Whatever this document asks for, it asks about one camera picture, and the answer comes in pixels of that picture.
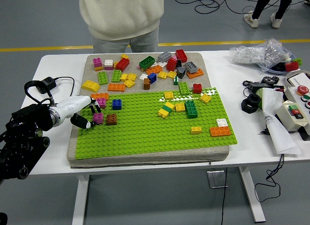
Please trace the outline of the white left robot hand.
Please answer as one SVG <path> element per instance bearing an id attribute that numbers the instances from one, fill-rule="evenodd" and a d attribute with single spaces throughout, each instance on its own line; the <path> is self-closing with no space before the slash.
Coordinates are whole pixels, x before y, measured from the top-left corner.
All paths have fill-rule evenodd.
<path id="1" fill-rule="evenodd" d="M 53 108 L 53 114 L 55 117 L 53 126 L 56 127 L 62 124 L 66 118 L 70 118 L 71 123 L 81 129 L 94 127 L 97 124 L 96 122 L 88 121 L 86 118 L 77 114 L 87 106 L 90 106 L 93 114 L 95 113 L 94 106 L 96 107 L 97 112 L 101 113 L 97 100 L 90 96 L 71 96 L 68 99 L 63 100 Z"/>

